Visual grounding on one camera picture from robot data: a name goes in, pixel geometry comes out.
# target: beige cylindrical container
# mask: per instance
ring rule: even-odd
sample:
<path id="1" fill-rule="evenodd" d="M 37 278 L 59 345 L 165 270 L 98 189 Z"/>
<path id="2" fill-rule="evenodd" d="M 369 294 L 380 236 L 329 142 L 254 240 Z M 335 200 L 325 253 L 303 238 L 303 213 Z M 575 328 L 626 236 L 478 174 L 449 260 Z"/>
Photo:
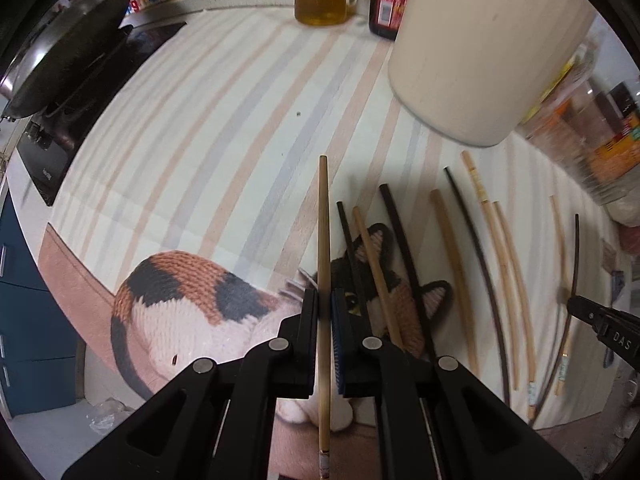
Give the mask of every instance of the beige cylindrical container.
<path id="1" fill-rule="evenodd" d="M 429 126 L 492 146 L 558 76 L 594 16 L 587 0 L 409 0 L 391 86 Z"/>

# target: barcode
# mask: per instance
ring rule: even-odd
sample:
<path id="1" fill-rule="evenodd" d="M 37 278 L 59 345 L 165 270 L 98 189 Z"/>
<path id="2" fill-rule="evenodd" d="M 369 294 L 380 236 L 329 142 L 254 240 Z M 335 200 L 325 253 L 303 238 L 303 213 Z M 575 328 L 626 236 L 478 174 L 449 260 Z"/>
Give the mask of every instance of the barcode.
<path id="1" fill-rule="evenodd" d="M 378 12 L 378 23 L 380 25 L 391 25 L 391 12 L 394 10 L 393 2 L 380 1 L 380 11 Z"/>

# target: red bottle label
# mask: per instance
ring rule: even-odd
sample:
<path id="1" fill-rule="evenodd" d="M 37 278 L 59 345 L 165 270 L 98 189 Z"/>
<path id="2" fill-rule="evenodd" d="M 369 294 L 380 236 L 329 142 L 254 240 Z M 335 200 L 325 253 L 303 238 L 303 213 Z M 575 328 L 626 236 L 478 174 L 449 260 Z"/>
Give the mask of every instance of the red bottle label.
<path id="1" fill-rule="evenodd" d="M 378 0 L 376 23 L 382 27 L 398 30 L 406 0 Z"/>

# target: black frying pan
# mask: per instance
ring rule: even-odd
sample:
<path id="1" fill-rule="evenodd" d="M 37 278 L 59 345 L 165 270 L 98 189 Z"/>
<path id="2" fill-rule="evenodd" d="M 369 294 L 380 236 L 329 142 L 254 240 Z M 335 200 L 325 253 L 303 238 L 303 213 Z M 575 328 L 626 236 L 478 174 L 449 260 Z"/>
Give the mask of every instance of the black frying pan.
<path id="1" fill-rule="evenodd" d="M 34 114 L 61 89 L 73 85 L 113 37 L 129 2 L 81 0 L 57 16 L 33 41 L 15 70 L 13 95 L 4 115 L 19 119 Z"/>

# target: cat whisker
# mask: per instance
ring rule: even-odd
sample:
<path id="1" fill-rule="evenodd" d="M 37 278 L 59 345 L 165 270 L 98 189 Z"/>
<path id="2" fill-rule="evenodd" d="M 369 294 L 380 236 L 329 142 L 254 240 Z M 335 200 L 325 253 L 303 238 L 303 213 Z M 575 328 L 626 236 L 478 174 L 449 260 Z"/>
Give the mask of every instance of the cat whisker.
<path id="1" fill-rule="evenodd" d="M 304 294 L 305 292 L 305 286 L 304 285 L 300 285 L 298 282 L 296 282 L 295 280 L 290 280 L 289 278 L 287 278 L 286 280 L 284 280 L 284 282 L 287 285 L 292 286 L 293 288 L 299 290 L 300 292 L 302 292 Z"/>
<path id="2" fill-rule="evenodd" d="M 311 285 L 313 285 L 313 286 L 314 286 L 314 289 L 318 290 L 318 284 L 316 283 L 316 280 L 314 280 L 314 279 L 311 277 L 311 274 L 309 274 L 308 272 L 306 272 L 306 270 L 305 270 L 305 269 L 303 269 L 302 267 L 298 267 L 298 272 L 299 272 L 300 274 L 302 274 L 302 275 L 306 278 L 306 280 L 307 280 Z"/>
<path id="3" fill-rule="evenodd" d="M 284 288 L 280 288 L 278 290 L 278 294 L 281 294 L 286 298 L 289 298 L 290 300 L 298 301 L 300 303 L 302 302 L 302 298 L 300 298 L 299 295 L 297 295 L 295 292 L 291 292 L 290 290 L 285 290 Z"/>

